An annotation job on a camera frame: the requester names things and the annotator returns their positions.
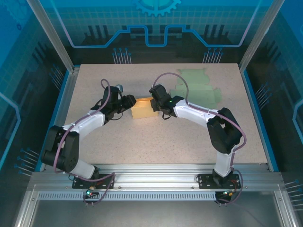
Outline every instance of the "green shape on table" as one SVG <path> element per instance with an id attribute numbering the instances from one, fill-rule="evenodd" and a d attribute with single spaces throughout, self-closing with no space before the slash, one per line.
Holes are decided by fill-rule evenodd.
<path id="1" fill-rule="evenodd" d="M 214 89 L 213 86 L 208 85 L 210 82 L 208 75 L 205 74 L 205 69 L 183 69 L 178 70 L 181 76 L 188 84 L 188 101 L 209 109 L 216 109 L 217 103 L 222 100 L 221 90 Z M 185 98 L 186 86 L 184 82 L 177 78 L 176 90 L 170 90 L 172 97 L 181 96 Z"/>
<path id="2" fill-rule="evenodd" d="M 178 70 L 181 72 L 181 77 L 187 82 L 187 84 L 209 84 L 210 80 L 208 75 L 205 74 L 205 69 L 183 69 Z M 177 84 L 184 84 L 184 82 L 177 78 Z"/>
<path id="3" fill-rule="evenodd" d="M 170 90 L 170 96 L 171 97 L 180 96 L 180 97 L 185 98 L 185 94 L 186 94 L 186 91 L 183 91 L 183 90 L 178 90 L 178 91 L 173 90 L 173 89 Z"/>
<path id="4" fill-rule="evenodd" d="M 214 90 L 214 101 L 215 103 L 219 103 L 222 101 L 221 90 L 219 88 L 216 88 Z"/>
<path id="5" fill-rule="evenodd" d="M 188 84 L 188 89 L 191 90 L 213 90 L 213 86 L 205 84 Z M 176 85 L 176 90 L 186 90 L 185 84 Z"/>
<path id="6" fill-rule="evenodd" d="M 188 101 L 200 106 L 205 106 L 208 103 L 215 103 L 214 91 L 189 91 Z"/>

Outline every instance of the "gear logo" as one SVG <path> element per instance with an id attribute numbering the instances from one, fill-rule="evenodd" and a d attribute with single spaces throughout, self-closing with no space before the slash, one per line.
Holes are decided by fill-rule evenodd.
<path id="1" fill-rule="evenodd" d="M 0 5 L 5 6 L 10 15 L 19 24 L 22 24 L 27 17 L 26 0 L 0 0 Z"/>
<path id="2" fill-rule="evenodd" d="M 133 2 L 142 13 L 157 17 L 159 14 L 164 16 L 165 13 L 170 13 L 172 9 L 176 9 L 176 5 L 180 4 L 181 0 L 133 0 Z"/>

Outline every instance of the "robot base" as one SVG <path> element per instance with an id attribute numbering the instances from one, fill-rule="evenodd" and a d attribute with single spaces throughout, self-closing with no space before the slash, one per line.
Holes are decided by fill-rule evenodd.
<path id="1" fill-rule="evenodd" d="M 107 174 L 99 174 L 99 178 L 107 176 Z M 77 177 L 74 177 L 73 182 L 72 182 L 72 188 L 73 189 L 88 189 L 91 186 L 95 186 L 96 189 L 106 189 L 108 184 L 110 183 L 110 180 L 112 178 L 108 177 L 103 181 L 100 182 L 88 182 L 88 181 L 83 181 Z M 111 183 L 109 189 L 114 188 L 114 181 Z"/>
<path id="2" fill-rule="evenodd" d="M 199 189 L 234 189 L 235 184 L 232 182 L 233 180 L 237 183 L 237 189 L 241 188 L 238 174 L 230 173 L 220 184 L 218 184 L 214 178 L 213 174 L 199 174 L 196 177 L 196 181 L 199 183 Z"/>

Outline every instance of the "white table surface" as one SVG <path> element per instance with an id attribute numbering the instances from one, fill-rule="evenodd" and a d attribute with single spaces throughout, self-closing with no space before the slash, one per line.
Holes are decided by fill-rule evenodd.
<path id="1" fill-rule="evenodd" d="M 149 97 L 156 77 L 177 69 L 204 69 L 210 85 L 221 89 L 222 101 L 245 131 L 247 145 L 240 149 L 235 163 L 267 162 L 261 139 L 237 64 L 98 64 L 81 65 L 72 95 L 66 124 L 85 115 L 103 97 L 102 78 L 112 86 L 123 85 L 123 95 Z M 167 91 L 177 79 L 159 80 Z M 92 164 L 194 164 L 215 163 L 208 130 L 186 119 L 159 117 L 132 119 L 125 111 L 119 121 L 111 121 L 89 134 L 80 144 L 80 158 Z"/>

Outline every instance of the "enclosure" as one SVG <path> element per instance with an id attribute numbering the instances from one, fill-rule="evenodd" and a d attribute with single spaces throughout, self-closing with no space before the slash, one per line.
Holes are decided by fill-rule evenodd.
<path id="1" fill-rule="evenodd" d="M 302 1 L 0 3 L 3 226 L 302 226 Z M 216 162 L 205 128 L 128 110 L 81 141 L 81 159 L 116 173 L 86 208 L 85 190 L 41 162 L 48 130 L 84 116 L 103 78 L 139 99 L 165 72 L 186 79 L 190 102 L 229 108 L 247 134 L 235 156 L 241 197 L 219 207 L 216 190 L 199 189 L 195 176 Z M 159 83 L 186 95 L 172 75 Z"/>

